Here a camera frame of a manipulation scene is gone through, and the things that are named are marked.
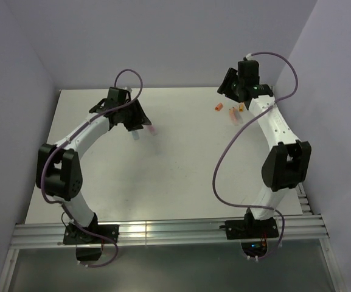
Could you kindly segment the blue highlighter pen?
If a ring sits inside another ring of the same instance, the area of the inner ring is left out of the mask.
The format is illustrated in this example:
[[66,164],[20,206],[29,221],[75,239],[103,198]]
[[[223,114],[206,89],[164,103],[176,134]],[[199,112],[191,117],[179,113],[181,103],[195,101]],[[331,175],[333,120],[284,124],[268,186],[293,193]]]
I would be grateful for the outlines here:
[[133,139],[136,141],[136,140],[139,140],[139,133],[137,131],[133,131],[132,132],[132,137]]

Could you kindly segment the purple highlighter pen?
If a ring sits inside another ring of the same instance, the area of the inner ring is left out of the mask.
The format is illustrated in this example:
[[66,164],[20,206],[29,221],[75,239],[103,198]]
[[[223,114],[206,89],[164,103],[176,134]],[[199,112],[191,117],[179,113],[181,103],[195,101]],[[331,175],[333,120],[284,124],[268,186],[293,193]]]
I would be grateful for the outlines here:
[[157,131],[156,131],[156,128],[154,126],[150,125],[147,128],[153,136],[157,135]]

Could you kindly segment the yellow pen cap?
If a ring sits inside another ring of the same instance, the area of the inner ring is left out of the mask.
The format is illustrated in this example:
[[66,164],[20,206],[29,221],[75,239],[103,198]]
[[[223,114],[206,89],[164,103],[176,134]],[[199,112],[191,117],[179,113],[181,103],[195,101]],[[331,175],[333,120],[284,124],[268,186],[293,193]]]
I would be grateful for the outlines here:
[[245,108],[244,104],[240,104],[239,107],[238,107],[238,110],[239,110],[240,112],[243,112],[243,111],[244,111],[244,108]]

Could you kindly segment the yellow highlighter pen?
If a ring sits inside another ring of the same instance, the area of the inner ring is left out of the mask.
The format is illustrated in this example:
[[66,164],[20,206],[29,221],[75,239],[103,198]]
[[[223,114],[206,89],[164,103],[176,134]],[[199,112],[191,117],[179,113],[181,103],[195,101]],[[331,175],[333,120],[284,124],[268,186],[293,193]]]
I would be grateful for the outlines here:
[[231,122],[233,125],[238,125],[238,119],[235,113],[235,109],[234,108],[230,108],[229,109],[229,117],[231,119]]

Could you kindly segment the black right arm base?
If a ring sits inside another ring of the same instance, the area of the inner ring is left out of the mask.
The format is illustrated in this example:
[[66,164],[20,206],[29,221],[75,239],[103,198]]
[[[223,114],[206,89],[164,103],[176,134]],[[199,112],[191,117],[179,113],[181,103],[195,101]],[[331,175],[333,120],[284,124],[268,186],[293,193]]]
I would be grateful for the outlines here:
[[243,252],[252,258],[267,254],[267,239],[278,238],[279,231],[275,219],[268,220],[226,220],[220,229],[225,231],[227,240],[251,240],[241,243]]

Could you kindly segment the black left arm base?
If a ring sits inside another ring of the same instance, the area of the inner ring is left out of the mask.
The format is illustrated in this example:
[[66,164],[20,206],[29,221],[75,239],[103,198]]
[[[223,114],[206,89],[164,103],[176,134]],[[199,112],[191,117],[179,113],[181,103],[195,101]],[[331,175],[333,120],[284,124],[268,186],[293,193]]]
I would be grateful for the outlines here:
[[119,235],[119,225],[117,224],[100,224],[94,233],[100,237],[89,235],[81,231],[73,224],[68,224],[64,230],[63,244],[74,245],[76,259],[80,262],[95,262],[102,255],[103,245],[109,244],[104,237],[110,238],[117,243]]

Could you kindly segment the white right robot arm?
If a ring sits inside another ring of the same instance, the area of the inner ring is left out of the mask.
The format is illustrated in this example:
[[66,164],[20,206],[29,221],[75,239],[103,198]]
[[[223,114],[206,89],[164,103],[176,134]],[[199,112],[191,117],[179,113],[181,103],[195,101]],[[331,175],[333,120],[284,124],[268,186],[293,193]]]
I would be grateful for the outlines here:
[[305,180],[311,145],[292,132],[279,111],[280,100],[268,85],[260,83],[257,61],[242,60],[237,69],[229,68],[217,93],[243,103],[268,143],[269,153],[261,169],[263,185],[249,207],[253,217],[243,224],[247,235],[257,237],[265,229],[263,220],[274,216],[288,191]]

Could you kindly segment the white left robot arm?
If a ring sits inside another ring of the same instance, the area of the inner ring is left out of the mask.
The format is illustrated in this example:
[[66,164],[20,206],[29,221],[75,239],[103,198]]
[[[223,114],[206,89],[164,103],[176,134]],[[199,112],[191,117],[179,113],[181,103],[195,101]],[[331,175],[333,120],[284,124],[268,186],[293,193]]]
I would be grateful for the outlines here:
[[84,122],[57,143],[45,143],[38,150],[37,188],[47,203],[63,208],[85,243],[97,240],[99,227],[97,215],[82,195],[80,160],[100,137],[119,124],[135,132],[149,127],[151,121],[137,98],[132,98],[130,88],[110,87]]

